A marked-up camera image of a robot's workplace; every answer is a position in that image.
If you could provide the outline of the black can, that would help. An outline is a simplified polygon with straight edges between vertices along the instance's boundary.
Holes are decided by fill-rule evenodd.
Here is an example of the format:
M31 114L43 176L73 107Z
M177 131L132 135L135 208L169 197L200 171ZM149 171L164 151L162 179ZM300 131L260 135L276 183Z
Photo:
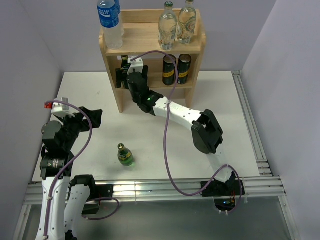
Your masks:
M189 71L192 63L192 57L189 54L181 54L178 58L177 71L175 75L178 77L179 85L186 84L189 76Z
M170 54L168 56L163 57L163 65L162 65L162 82L166 86L173 85L175 82L175 74L176 74L176 69L173 64L173 61L176 63L177 59L174 55Z

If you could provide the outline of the clear glass bottle green cap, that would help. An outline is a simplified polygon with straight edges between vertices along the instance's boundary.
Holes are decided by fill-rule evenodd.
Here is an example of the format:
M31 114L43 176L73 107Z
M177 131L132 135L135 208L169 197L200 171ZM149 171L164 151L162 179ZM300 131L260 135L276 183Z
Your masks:
M186 0L177 19L176 38L181 44L189 44L194 36L197 21L197 12L194 0Z

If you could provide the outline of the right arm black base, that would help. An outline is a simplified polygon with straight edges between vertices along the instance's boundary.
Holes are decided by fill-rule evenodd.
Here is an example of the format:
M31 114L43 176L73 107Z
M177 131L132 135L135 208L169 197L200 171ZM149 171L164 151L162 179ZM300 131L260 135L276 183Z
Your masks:
M240 193L246 194L243 181L230 179L225 183L213 180L200 194L203 197L231 197L240 196Z

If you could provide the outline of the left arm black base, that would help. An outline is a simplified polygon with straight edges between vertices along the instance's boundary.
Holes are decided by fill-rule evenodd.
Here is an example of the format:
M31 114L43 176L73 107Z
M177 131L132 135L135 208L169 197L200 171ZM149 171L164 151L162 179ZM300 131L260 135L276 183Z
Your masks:
M82 215L90 216L98 213L102 200L92 201L99 198L111 198L113 196L114 186L112 184L98 184L95 188L95 193L91 194L88 201L85 203Z

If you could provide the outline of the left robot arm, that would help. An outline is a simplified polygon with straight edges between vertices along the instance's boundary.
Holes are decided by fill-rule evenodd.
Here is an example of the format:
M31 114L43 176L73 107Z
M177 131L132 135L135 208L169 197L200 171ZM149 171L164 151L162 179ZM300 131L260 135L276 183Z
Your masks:
M76 226L87 200L99 196L92 175L72 178L72 147L82 132L91 133L100 127L103 111L80 108L70 113L59 108L56 120L42 129L40 177L42 179L42 208L36 239L75 240Z

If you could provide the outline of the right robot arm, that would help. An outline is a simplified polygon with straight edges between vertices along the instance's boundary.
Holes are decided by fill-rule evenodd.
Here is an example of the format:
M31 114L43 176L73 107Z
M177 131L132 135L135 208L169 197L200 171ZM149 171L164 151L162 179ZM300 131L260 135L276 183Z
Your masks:
M216 154L223 143L223 130L214 113L193 110L170 101L167 97L148 87L148 67L130 65L119 76L127 83L132 100L143 112L166 118L191 131L193 145L203 154Z

